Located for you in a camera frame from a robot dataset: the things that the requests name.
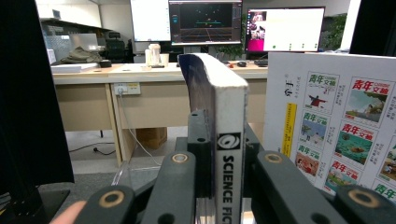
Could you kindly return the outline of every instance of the black logo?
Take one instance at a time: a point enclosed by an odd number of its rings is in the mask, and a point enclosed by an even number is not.
[[[241,148],[241,133],[220,133],[218,136],[218,150]]]

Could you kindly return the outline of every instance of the wooden desk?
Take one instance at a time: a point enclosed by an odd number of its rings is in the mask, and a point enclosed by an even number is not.
[[[87,131],[111,127],[119,164],[128,161],[134,151],[135,140],[129,129],[188,124],[190,102],[180,68],[169,63],[166,68],[142,71],[142,65],[113,64],[111,68],[80,74],[54,74],[65,129]],[[233,70],[249,84],[247,120],[262,139],[267,69],[248,63],[247,67]],[[122,106],[114,92],[114,83],[119,82],[138,82],[141,94],[123,95]]]

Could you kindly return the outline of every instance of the book spine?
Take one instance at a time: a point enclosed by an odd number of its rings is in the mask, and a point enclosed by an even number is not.
[[[217,89],[216,223],[241,222],[246,97],[246,87]]]

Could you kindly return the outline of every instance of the screen display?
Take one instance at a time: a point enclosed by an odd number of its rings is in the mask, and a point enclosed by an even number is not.
[[[131,0],[134,41],[170,41],[168,0]]]
[[[249,8],[245,51],[318,51],[324,9]]]
[[[169,1],[173,46],[240,44],[242,0]]]

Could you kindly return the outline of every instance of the green plant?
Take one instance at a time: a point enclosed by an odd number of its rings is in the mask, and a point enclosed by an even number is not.
[[[241,29],[241,44],[238,45],[223,45],[223,46],[216,46],[215,50],[217,53],[224,53],[227,55],[230,60],[235,60],[236,56],[242,57],[242,54],[245,53],[245,36],[246,36],[246,20],[247,15],[242,14],[242,29]]]
[[[332,17],[329,34],[323,40],[326,49],[339,49],[343,39],[344,28],[346,26],[347,14],[340,14]]]

